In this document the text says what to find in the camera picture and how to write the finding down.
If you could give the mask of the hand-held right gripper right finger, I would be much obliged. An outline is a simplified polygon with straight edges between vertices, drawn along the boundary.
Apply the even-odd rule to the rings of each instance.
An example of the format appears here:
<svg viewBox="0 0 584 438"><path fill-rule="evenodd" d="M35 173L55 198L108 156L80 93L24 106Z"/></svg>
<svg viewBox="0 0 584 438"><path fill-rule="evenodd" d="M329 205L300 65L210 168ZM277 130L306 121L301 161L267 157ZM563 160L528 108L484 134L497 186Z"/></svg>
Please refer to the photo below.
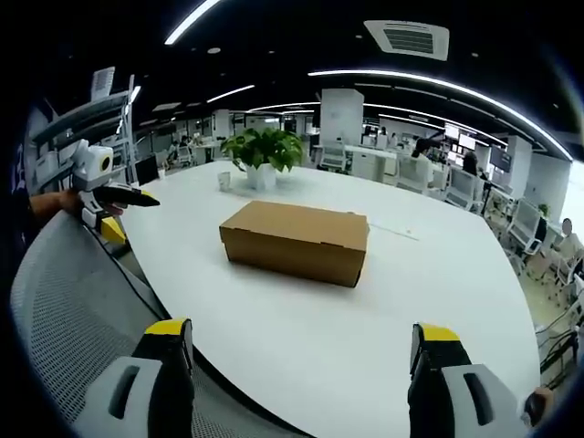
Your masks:
<svg viewBox="0 0 584 438"><path fill-rule="evenodd" d="M525 437L517 399L450 329L412 327L407 392L411 437Z"/></svg>

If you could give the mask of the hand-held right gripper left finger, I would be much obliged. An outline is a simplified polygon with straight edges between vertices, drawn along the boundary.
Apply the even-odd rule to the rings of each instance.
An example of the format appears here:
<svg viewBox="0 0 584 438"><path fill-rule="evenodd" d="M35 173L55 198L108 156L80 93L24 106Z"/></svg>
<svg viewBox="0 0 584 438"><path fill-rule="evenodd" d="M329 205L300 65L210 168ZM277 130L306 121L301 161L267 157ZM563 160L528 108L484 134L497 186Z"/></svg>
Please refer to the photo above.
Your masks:
<svg viewBox="0 0 584 438"><path fill-rule="evenodd" d="M192 321L146 328L130 356L114 360L89 386L86 437L190 437L193 416Z"/></svg>

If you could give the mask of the person's right hand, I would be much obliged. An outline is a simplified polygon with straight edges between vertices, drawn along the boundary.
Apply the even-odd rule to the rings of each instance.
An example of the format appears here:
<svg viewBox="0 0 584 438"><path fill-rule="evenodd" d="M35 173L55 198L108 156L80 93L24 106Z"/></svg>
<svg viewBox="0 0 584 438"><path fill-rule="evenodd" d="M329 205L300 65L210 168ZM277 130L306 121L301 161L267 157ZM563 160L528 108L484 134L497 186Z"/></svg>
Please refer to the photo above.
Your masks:
<svg viewBox="0 0 584 438"><path fill-rule="evenodd" d="M522 419L531 428L537 427L549 414L555 403L554 392L547 387L535 388L523 405Z"/></svg>

